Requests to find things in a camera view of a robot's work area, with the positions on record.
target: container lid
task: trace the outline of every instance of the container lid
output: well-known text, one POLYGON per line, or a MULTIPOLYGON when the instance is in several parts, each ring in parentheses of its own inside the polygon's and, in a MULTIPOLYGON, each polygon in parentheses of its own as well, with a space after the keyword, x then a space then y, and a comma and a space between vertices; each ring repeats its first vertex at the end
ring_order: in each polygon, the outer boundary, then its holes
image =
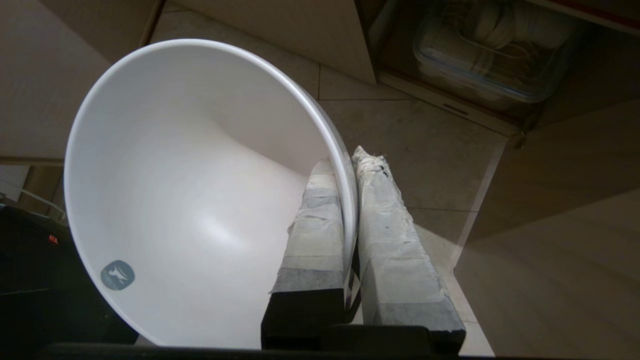
POLYGON ((413 41, 416 59, 522 102, 551 96, 584 22, 525 1, 437 0, 413 41))

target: floor tile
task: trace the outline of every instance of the floor tile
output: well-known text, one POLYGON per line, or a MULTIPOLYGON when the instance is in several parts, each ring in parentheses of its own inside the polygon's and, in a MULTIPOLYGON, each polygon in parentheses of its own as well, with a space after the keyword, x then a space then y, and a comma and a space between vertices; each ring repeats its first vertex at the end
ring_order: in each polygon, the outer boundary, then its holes
POLYGON ((467 301, 467 297, 462 291, 462 288, 460 288, 458 280, 455 278, 453 273, 443 274, 441 275, 441 278, 444 281, 447 291, 449 292, 451 302, 456 308, 458 316, 460 316, 460 320, 464 322, 477 322, 476 315, 471 309, 471 306, 467 301))
POLYGON ((320 100, 393 100, 413 96, 384 84, 371 85, 320 65, 320 100))
POLYGON ((144 336, 138 335, 138 339, 136 340, 134 345, 141 346, 141 347, 154 347, 156 344, 152 343, 149 339, 145 338, 144 336))
POLYGON ((356 316, 353 318, 351 325, 363 325, 364 321, 362 320, 362 306, 358 307, 358 311, 356 312, 356 316))
POLYGON ((465 322, 467 328, 467 338, 462 349, 461 356, 494 356, 491 345, 487 341, 482 328, 477 322, 465 322))
POLYGON ((432 209, 408 209, 424 250, 440 276, 453 272, 452 255, 469 212, 432 209))
POLYGON ((160 15, 151 43, 176 38, 215 40, 246 49, 272 63, 317 98, 320 65, 316 61, 283 50, 193 11, 165 12, 160 15))
POLYGON ((320 101, 349 151, 386 154, 408 208, 471 210, 506 137, 418 100, 320 101))

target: gray circular label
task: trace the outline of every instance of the gray circular label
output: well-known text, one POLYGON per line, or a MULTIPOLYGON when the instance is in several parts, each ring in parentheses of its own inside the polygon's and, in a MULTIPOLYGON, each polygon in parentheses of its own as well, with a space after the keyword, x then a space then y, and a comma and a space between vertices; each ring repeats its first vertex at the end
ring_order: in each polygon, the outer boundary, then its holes
POLYGON ((102 283, 111 290, 122 290, 136 279, 133 269, 122 260, 116 260, 105 266, 100 273, 102 283))

